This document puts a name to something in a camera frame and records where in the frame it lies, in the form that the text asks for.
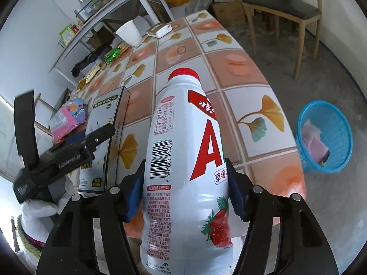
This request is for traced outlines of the white fluffy gloved hand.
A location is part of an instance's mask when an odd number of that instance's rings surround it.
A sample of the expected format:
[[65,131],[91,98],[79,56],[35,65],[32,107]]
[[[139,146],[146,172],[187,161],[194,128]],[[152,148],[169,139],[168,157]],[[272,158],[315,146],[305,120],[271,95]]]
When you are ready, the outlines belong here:
[[22,205],[20,224],[28,237],[37,242],[45,243],[52,231],[54,222],[52,217],[60,215],[70,197],[74,193],[73,182],[68,176],[50,185],[51,191],[60,195],[64,193],[56,204],[38,199],[27,200]]

